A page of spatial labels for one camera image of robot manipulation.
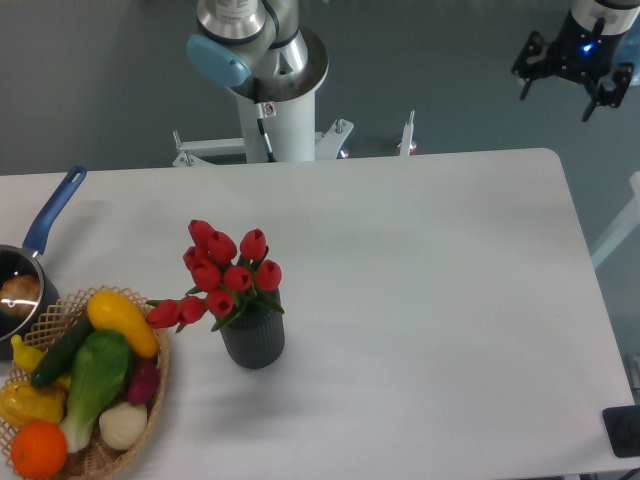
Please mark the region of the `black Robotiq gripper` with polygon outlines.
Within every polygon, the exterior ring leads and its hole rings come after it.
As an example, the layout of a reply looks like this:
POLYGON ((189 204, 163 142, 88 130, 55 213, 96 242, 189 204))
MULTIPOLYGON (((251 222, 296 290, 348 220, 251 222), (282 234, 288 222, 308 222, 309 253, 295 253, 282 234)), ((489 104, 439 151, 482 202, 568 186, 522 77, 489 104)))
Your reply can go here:
POLYGON ((623 38, 623 9, 618 7, 571 7, 558 36, 548 42, 532 31, 511 67, 522 86, 524 101, 534 81, 556 76, 580 82, 590 97, 581 120, 587 122, 599 107, 618 108, 628 90, 634 64, 622 62, 612 73, 614 87, 600 80, 609 74, 623 38))

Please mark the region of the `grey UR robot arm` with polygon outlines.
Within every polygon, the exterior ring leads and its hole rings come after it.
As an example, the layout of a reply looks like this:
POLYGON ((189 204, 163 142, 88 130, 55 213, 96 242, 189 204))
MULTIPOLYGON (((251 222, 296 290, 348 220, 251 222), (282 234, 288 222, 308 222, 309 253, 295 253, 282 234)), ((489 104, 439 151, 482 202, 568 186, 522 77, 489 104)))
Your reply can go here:
MULTIPOLYGON (((311 50, 311 37, 299 24, 296 1, 201 1, 198 33, 187 55, 209 80, 250 100, 284 101, 311 89, 327 71, 325 51, 311 50)), ((613 61, 639 15, 636 1, 573 1, 555 40, 530 33, 511 71, 526 96, 541 79, 558 77, 584 87, 590 102, 617 108, 634 75, 632 62, 613 61)))

